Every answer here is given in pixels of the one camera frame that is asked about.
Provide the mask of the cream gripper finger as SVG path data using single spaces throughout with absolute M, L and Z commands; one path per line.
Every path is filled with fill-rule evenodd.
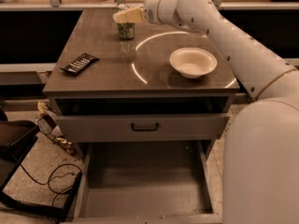
M 126 7 L 119 9 L 113 15 L 113 21 L 116 23 L 140 23 L 144 21 L 144 13 L 141 7 Z

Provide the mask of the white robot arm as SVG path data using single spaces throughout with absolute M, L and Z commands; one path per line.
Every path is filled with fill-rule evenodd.
M 222 223 L 299 224 L 299 71 L 223 18 L 212 0 L 146 0 L 113 19 L 207 36 L 253 100 L 225 136 Z

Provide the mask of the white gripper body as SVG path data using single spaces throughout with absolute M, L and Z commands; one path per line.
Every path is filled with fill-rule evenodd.
M 144 15 L 149 23 L 157 25 L 178 25 L 181 19 L 177 13 L 178 0 L 146 0 Z

